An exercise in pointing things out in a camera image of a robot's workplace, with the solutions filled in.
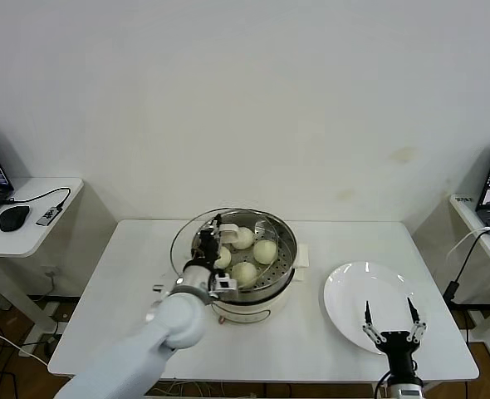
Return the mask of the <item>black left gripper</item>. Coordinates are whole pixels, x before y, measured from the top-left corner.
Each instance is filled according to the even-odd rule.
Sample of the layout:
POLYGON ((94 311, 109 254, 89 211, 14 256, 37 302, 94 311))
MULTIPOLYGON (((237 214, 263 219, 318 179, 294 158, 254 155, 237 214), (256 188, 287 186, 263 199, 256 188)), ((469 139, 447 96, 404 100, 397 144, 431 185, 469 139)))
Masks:
POLYGON ((219 232, 222 224, 222 215, 216 213, 204 225, 206 230, 198 234, 197 244, 193 249, 193 260, 203 266, 214 266, 217 260, 228 258, 228 248, 219 243, 219 232))

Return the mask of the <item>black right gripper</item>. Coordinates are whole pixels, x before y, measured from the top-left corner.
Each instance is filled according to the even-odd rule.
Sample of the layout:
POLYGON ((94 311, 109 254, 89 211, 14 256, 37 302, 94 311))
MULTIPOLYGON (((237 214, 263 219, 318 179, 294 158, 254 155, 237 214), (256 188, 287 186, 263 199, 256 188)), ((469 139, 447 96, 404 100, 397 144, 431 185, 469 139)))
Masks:
POLYGON ((420 319, 419 312, 411 298, 407 298, 409 312, 413 321, 411 331, 388 331, 380 333, 372 323, 370 304, 365 302, 365 323, 362 326, 367 337, 387 356, 391 375, 394 377, 414 377, 412 355, 419 349, 419 342, 426 331, 427 324, 420 319))

